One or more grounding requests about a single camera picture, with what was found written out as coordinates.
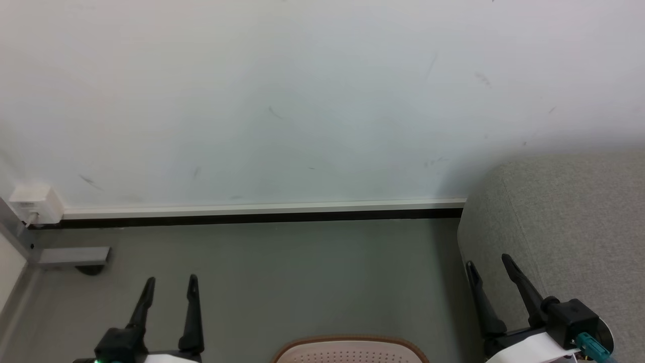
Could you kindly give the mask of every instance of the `white baseboard trim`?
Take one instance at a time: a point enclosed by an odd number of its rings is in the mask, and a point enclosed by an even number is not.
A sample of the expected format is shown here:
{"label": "white baseboard trim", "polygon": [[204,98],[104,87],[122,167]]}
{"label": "white baseboard trim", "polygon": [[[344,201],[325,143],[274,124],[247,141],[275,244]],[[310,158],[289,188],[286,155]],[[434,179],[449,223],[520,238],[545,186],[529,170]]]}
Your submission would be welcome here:
{"label": "white baseboard trim", "polygon": [[65,220],[224,216],[240,214],[397,211],[405,209],[463,208],[466,198],[375,200],[369,202],[287,203],[247,205],[187,205],[175,207],[66,208]]}

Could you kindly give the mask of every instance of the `white power socket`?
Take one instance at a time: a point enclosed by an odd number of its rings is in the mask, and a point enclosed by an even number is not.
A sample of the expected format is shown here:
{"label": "white power socket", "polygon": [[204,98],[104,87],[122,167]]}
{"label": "white power socket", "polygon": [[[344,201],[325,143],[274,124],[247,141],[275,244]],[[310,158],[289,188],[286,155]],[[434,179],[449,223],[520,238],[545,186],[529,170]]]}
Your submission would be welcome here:
{"label": "white power socket", "polygon": [[34,224],[55,224],[63,218],[63,204],[49,185],[19,185],[9,197],[9,204],[22,221],[38,213]]}

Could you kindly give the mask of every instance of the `gray fabric upholstery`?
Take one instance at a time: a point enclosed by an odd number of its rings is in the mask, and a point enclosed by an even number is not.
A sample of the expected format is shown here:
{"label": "gray fabric upholstery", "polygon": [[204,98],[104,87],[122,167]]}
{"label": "gray fabric upholstery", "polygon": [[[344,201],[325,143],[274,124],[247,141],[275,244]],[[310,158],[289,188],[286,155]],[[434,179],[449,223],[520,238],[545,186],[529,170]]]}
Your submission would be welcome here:
{"label": "gray fabric upholstery", "polygon": [[459,245],[509,330],[528,326],[528,314],[502,253],[543,296],[578,298],[598,313],[619,361],[645,362],[645,152],[502,165],[468,197]]}

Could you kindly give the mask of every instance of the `floor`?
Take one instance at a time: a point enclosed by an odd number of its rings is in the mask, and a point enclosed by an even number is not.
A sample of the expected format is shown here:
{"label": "floor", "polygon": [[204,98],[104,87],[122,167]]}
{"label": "floor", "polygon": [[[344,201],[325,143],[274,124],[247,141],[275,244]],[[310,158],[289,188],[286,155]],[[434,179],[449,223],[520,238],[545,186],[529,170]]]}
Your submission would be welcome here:
{"label": "floor", "polygon": [[156,277],[146,345],[175,349],[199,277],[203,361],[269,363],[285,343],[330,334],[405,338],[430,362],[483,362],[457,247],[458,219],[40,231],[52,247],[110,245],[99,276],[41,274],[3,363],[92,357]]}

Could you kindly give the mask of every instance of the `white panel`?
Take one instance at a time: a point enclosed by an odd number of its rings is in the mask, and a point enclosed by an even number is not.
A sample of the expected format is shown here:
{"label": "white panel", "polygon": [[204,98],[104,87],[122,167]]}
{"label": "white panel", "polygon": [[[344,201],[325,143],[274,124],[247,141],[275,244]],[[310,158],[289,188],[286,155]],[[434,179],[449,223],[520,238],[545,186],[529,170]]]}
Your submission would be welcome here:
{"label": "white panel", "polygon": [[67,208],[461,198],[509,158],[642,143],[643,14],[0,0],[0,169]]}
{"label": "white panel", "polygon": [[5,307],[25,265],[25,258],[0,234],[0,311]]}

